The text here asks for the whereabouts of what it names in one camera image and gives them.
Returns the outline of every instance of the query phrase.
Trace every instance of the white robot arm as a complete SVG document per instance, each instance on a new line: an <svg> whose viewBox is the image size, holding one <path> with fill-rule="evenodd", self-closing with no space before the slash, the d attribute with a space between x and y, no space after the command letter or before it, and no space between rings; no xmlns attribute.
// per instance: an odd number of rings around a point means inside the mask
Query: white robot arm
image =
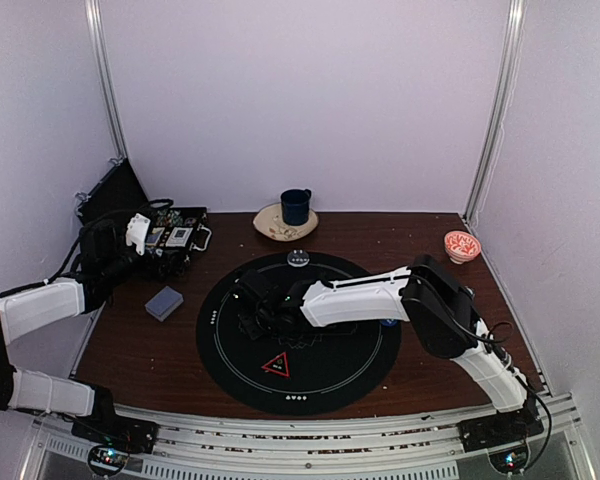
<svg viewBox="0 0 600 480"><path fill-rule="evenodd" d="M255 271L236 283L241 316L252 338L264 333L318 331L343 322L399 320L413 326L423 348L461 366L487 393L499 413L529 406L525 376L491 338L473 305L473 293L421 255L409 267L347 280L301 281L288 292ZM529 421L536 416L534 405Z"/></svg>
<svg viewBox="0 0 600 480"><path fill-rule="evenodd" d="M113 439L113 444L125 451L130 445L135 451L151 451L157 425L118 416L107 389L20 369L9 363L6 351L7 345L27 333L98 308L140 252L144 253L149 223L145 220L138 226L130 222L127 239L132 239L136 250L125 249L108 262L107 273L84 275L82 279L57 278L0 298L0 411L11 408L68 415L75 419L73 433L77 436L99 443Z"/></svg>
<svg viewBox="0 0 600 480"><path fill-rule="evenodd" d="M304 294L300 311L314 327L369 319L409 322L402 292L409 283L422 285L424 281L409 267L402 267L370 277L328 284L316 282ZM488 328L482 319L477 320L472 333L487 339ZM512 412L522 408L527 399L527 391L517 380L526 382L526 378L513 366L511 357L502 352L501 348L488 348L488 344L478 341L460 356L450 359L482 387L498 412Z"/></svg>

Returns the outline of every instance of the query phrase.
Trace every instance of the white wall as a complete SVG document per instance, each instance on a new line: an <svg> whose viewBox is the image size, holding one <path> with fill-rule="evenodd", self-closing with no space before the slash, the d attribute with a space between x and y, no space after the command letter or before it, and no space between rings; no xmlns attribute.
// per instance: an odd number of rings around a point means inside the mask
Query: white wall
<svg viewBox="0 0 600 480"><path fill-rule="evenodd" d="M152 197L254 211L464 209L507 0L107 0L129 155Z"/></svg>
<svg viewBox="0 0 600 480"><path fill-rule="evenodd" d="M478 233L600 460L600 1L529 2Z"/></svg>
<svg viewBox="0 0 600 480"><path fill-rule="evenodd" d="M51 275L77 235L75 192L113 156L82 0L0 1L0 290ZM69 373L85 320L14 342L12 363ZM31 419L0 414L0 480Z"/></svg>

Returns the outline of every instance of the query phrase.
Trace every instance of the saucer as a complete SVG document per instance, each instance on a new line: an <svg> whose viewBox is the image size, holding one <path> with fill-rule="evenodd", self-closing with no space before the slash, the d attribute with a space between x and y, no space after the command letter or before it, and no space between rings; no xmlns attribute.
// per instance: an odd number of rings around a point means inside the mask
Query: saucer
<svg viewBox="0 0 600 480"><path fill-rule="evenodd" d="M263 208L253 219L253 226L261 234L277 242L293 242L306 237L318 226L318 215L309 210L309 220L304 225L287 225L282 220L282 205L274 203Z"/></svg>

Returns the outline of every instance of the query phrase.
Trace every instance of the black circular mat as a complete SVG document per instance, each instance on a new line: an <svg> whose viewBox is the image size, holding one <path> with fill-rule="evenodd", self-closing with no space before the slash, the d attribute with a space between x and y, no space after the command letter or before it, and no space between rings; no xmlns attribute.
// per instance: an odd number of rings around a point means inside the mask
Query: black circular mat
<svg viewBox="0 0 600 480"><path fill-rule="evenodd" d="M286 254L255 259L211 290L197 323L198 353L209 374L236 400L280 415L331 412L362 398L391 370L400 349L400 324L346 323L325 334L251 340L229 295L241 273L257 270L284 290L319 275L337 280L368 275L332 255L310 253L310 263L291 267Z"/></svg>

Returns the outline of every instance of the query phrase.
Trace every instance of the white bracket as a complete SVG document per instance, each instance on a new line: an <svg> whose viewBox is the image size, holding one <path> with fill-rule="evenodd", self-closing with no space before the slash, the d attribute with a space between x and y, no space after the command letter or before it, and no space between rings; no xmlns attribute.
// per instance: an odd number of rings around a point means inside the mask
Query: white bracket
<svg viewBox="0 0 600 480"><path fill-rule="evenodd" d="M136 252L141 256L144 255L144 240L147 238L150 223L151 222L147 217L136 213L136 216L133 217L127 225L127 247L135 245Z"/></svg>

